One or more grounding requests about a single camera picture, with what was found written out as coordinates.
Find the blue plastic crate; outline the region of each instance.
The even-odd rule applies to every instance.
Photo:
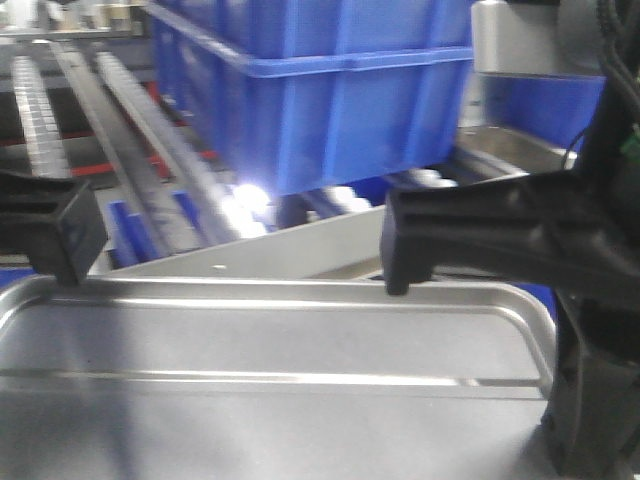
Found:
[[[460,9],[452,30],[439,17],[449,2]],[[284,3],[298,2],[274,1],[275,11]],[[166,9],[149,10],[177,36],[182,98],[196,130],[242,181],[285,195],[447,156],[471,65],[473,2],[413,3],[428,3],[441,20],[428,39],[423,32],[421,48],[283,59],[257,58]],[[459,25],[465,33],[452,35]],[[440,46],[454,37],[460,46]]]
[[[152,28],[158,90],[174,108],[183,110],[184,68],[178,49],[179,36],[174,29],[157,20],[153,21]]]
[[[470,0],[181,0],[193,23],[260,58],[470,44]]]
[[[591,122],[604,86],[599,77],[503,82],[506,101],[494,120],[565,148]]]

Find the crate rim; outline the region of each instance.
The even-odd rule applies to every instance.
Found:
[[[253,78],[282,78],[335,72],[362,72],[389,68],[417,67],[473,60],[471,47],[437,47],[349,53],[329,56],[263,59],[217,38],[169,9],[151,3],[145,7],[155,19],[188,37],[235,69]]]

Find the bright light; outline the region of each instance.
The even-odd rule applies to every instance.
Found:
[[[229,224],[234,228],[240,229],[253,222],[251,212],[240,205],[240,202],[232,196],[223,198],[220,202],[220,208]]]
[[[254,213],[263,214],[271,203],[269,195],[255,185],[240,185],[233,189],[233,196],[240,204]]]
[[[242,238],[256,238],[267,234],[267,228],[260,222],[251,222],[238,229]]]
[[[348,204],[356,196],[351,187],[329,187],[325,192],[330,200],[341,205]]]
[[[366,198],[354,198],[347,204],[349,212],[360,213],[371,209],[371,203]]]

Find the stainless steel tray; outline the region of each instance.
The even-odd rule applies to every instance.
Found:
[[[553,323],[505,285],[36,278],[0,314],[3,480],[556,478]]]

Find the black clamp jaw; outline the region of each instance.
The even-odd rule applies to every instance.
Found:
[[[640,2],[619,3],[620,62],[638,72]],[[607,82],[571,172],[392,192],[382,237],[393,295],[436,266],[554,288],[557,360],[541,424],[556,469],[577,479],[633,478],[640,444],[640,107],[630,108],[640,87],[626,87]]]
[[[102,214],[87,181],[0,171],[3,251],[25,253],[38,273],[76,285],[106,241]]]

